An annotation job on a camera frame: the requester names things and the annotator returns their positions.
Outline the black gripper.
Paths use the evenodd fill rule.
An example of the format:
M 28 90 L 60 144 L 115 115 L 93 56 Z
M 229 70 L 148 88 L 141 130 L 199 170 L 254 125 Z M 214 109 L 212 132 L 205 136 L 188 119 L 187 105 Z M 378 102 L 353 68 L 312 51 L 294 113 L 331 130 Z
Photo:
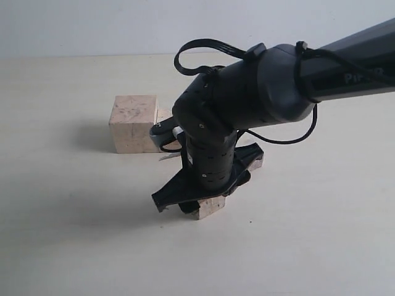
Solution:
M 237 140 L 236 131 L 218 146 L 187 136 L 183 157 L 188 161 L 186 173 L 178 172 L 152 194 L 158 211 L 178 205 L 183 213 L 194 213 L 200 209 L 200 202 L 228 196 L 247 183 L 251 178 L 247 157 L 251 149 L 260 146 L 252 143 L 236 147 Z

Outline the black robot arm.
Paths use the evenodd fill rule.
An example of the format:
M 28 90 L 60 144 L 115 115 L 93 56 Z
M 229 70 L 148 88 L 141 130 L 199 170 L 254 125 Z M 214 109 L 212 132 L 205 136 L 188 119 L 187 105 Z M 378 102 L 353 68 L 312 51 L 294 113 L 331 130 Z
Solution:
M 318 49 L 307 43 L 257 44 L 244 51 L 215 39 L 195 39 L 182 51 L 208 47 L 236 57 L 227 66 L 174 67 L 193 82 L 175 101 L 172 116 L 149 132 L 167 151 L 179 142 L 181 170 L 152 199 L 159 211 L 178 205 L 199 209 L 200 201 L 231 195 L 261 161 L 258 144 L 238 146 L 239 138 L 261 126 L 317 117 L 319 103 L 394 91 L 394 20 Z

